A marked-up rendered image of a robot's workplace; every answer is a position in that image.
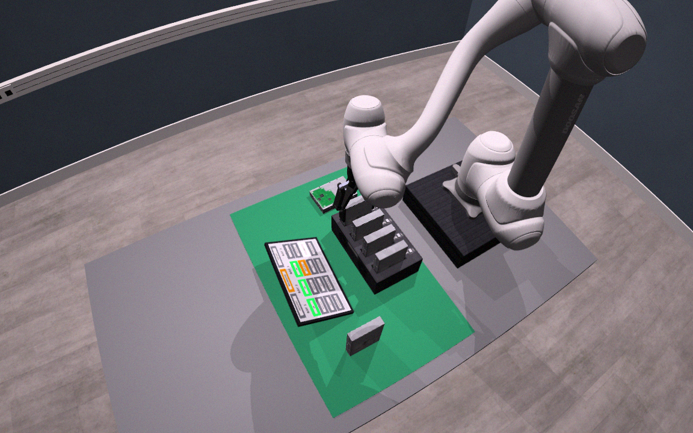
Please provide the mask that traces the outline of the black-framed status screen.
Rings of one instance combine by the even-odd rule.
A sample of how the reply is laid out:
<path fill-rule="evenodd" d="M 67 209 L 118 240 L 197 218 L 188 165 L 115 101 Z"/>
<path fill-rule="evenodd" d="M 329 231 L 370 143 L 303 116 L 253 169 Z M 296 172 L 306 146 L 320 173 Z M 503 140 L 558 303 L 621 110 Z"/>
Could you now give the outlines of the black-framed status screen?
<path fill-rule="evenodd" d="M 317 238 L 264 245 L 298 327 L 354 313 Z"/>

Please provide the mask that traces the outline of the green flat mat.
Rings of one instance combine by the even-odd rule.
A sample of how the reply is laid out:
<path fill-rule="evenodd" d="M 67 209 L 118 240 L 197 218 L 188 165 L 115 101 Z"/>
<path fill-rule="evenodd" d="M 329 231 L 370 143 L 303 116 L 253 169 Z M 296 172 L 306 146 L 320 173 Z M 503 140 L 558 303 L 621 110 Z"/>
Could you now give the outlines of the green flat mat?
<path fill-rule="evenodd" d="M 231 213 L 248 256 L 332 417 L 369 399 L 475 331 L 422 262 L 418 272 L 374 294 L 331 230 L 310 190 L 347 167 Z M 354 313 L 297 326 L 264 243 L 317 238 Z M 347 333 L 381 317 L 379 342 L 349 356 Z"/>

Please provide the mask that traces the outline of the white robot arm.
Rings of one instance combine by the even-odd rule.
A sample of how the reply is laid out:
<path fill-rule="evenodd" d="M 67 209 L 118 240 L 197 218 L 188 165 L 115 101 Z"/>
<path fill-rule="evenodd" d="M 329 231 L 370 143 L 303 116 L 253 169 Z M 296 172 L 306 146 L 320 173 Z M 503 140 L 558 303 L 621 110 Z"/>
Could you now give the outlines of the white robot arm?
<path fill-rule="evenodd" d="M 384 209 L 401 201 L 416 158 L 445 125 L 481 58 L 541 23 L 549 27 L 550 70 L 517 155 L 506 135 L 485 132 L 462 164 L 452 165 L 456 177 L 442 184 L 469 219 L 483 213 L 504 247 L 523 250 L 541 239 L 544 183 L 593 86 L 630 70 L 645 51 L 644 23 L 627 0 L 498 0 L 460 40 L 422 115 L 398 137 L 387 135 L 376 97 L 351 99 L 345 162 L 365 202 Z"/>

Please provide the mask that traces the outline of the grey hard drive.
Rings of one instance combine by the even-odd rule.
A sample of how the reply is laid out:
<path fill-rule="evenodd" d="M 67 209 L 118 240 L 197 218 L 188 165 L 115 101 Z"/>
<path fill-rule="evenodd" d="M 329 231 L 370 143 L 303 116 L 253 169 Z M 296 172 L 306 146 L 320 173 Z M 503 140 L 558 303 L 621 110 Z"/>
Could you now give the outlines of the grey hard drive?
<path fill-rule="evenodd" d="M 361 327 L 357 327 L 354 331 L 347 333 L 346 351 L 349 356 L 362 351 L 369 345 L 373 345 L 373 343 L 379 342 L 384 324 L 383 319 L 377 317 Z"/>
<path fill-rule="evenodd" d="M 390 224 L 387 227 L 377 230 L 363 238 L 362 252 L 365 257 L 368 257 L 372 253 L 376 253 L 391 244 L 395 238 L 395 227 Z"/>
<path fill-rule="evenodd" d="M 348 205 L 345 207 L 345 222 L 343 223 L 343 220 L 341 220 L 343 225 L 347 226 L 349 224 L 352 224 L 353 220 L 356 220 L 358 218 L 363 217 L 364 215 L 371 213 L 372 207 L 373 205 L 369 204 L 369 202 L 364 201 L 362 195 L 359 195 L 358 197 L 351 199 Z"/>
<path fill-rule="evenodd" d="M 382 229 L 383 225 L 383 212 L 381 209 L 377 209 L 373 213 L 364 215 L 361 218 L 352 221 L 351 236 L 355 241 L 364 238 L 368 234 L 376 232 Z"/>
<path fill-rule="evenodd" d="M 327 213 L 331 209 L 335 209 L 333 203 L 337 193 L 337 184 L 346 183 L 344 176 L 337 178 L 336 180 L 326 183 L 318 188 L 310 190 L 310 196 L 315 201 L 316 205 L 319 207 L 322 213 Z"/>
<path fill-rule="evenodd" d="M 376 273 L 390 268 L 394 264 L 401 262 L 406 257 L 408 245 L 404 239 L 384 250 L 375 254 L 373 268 Z"/>

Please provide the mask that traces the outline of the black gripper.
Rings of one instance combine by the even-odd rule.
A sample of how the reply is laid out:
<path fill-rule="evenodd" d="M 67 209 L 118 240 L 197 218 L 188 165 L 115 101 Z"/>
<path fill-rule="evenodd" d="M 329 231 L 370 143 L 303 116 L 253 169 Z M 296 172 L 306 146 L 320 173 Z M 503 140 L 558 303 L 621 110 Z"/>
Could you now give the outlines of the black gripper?
<path fill-rule="evenodd" d="M 346 183 L 338 183 L 337 184 L 337 193 L 335 196 L 334 200 L 334 207 L 339 211 L 339 218 L 343 220 L 343 223 L 345 222 L 345 215 L 346 215 L 346 209 L 345 207 L 348 205 L 352 195 L 354 195 L 358 188 L 357 184 L 354 180 L 354 175 L 352 172 L 352 169 L 347 165 L 347 180 Z"/>

